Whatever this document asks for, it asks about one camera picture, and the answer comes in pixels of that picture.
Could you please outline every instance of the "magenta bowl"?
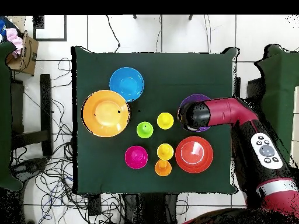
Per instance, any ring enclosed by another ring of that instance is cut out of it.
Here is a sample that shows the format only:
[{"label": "magenta bowl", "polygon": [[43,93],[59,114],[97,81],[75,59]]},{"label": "magenta bowl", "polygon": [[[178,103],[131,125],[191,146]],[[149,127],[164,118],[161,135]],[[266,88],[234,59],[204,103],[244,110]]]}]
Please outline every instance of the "magenta bowl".
[{"label": "magenta bowl", "polygon": [[124,160],[132,169],[140,169],[147,164],[147,151],[141,146],[131,146],[124,154]]}]

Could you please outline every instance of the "blue bowl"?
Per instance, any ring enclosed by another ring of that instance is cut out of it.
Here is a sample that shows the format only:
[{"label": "blue bowl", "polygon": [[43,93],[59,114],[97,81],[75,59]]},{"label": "blue bowl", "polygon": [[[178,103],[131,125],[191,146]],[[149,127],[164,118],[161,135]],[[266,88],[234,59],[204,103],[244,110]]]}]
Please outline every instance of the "blue bowl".
[{"label": "blue bowl", "polygon": [[122,67],[111,76],[109,88],[123,96],[126,102],[132,102],[142,94],[144,82],[138,71],[130,67]]}]

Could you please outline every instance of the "lime green cup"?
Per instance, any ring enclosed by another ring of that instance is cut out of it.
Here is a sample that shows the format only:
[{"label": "lime green cup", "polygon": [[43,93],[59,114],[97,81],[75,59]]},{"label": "lime green cup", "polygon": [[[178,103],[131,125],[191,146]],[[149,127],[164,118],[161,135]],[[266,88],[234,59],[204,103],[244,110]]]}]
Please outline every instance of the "lime green cup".
[{"label": "lime green cup", "polygon": [[137,135],[141,138],[149,138],[154,132],[154,128],[149,122],[141,122],[137,125]]}]

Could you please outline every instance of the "orange cup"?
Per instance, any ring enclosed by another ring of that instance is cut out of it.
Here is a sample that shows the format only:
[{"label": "orange cup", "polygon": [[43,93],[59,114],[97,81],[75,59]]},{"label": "orange cup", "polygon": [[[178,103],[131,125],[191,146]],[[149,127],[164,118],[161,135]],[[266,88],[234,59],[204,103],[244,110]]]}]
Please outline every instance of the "orange cup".
[{"label": "orange cup", "polygon": [[159,160],[155,165],[155,171],[159,176],[167,176],[171,173],[171,164],[167,160]]}]

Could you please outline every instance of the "red bowl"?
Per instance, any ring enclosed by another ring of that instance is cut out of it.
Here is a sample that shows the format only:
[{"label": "red bowl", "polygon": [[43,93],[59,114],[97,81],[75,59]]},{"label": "red bowl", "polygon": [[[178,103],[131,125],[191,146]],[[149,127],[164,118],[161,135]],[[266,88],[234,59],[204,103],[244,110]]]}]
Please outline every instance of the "red bowl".
[{"label": "red bowl", "polygon": [[184,171],[200,173],[211,165],[213,150],[204,138],[190,136],[179,143],[175,150],[175,159]]}]

